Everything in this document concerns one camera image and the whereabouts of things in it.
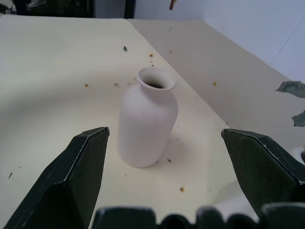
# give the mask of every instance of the vase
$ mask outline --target vase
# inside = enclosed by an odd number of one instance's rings
[[[153,67],[140,70],[138,81],[122,99],[118,154],[128,165],[148,167],[161,157],[178,115],[171,92],[176,80],[169,71]]]

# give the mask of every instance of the white wall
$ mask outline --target white wall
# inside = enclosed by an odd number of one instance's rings
[[[137,0],[135,19],[197,20],[202,19],[204,0],[178,0],[169,10],[171,0]]]
[[[304,0],[205,0],[203,19],[290,79],[305,81]]]

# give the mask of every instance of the leaf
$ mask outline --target leaf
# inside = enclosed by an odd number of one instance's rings
[[[292,120],[294,121],[294,126],[305,126],[305,111],[303,111],[301,114],[298,114],[296,116],[292,117]]]
[[[285,81],[276,90],[278,92],[287,92],[299,98],[305,98],[305,84],[301,81]]]

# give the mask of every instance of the vase rim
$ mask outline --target vase rim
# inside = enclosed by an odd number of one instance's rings
[[[156,67],[141,69],[138,80],[141,87],[159,92],[170,91],[176,86],[176,79],[170,71]]]

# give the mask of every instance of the vase body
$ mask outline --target vase body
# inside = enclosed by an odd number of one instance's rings
[[[142,69],[138,80],[122,99],[117,146],[126,164],[148,167],[162,155],[178,115],[176,81],[158,68]]]

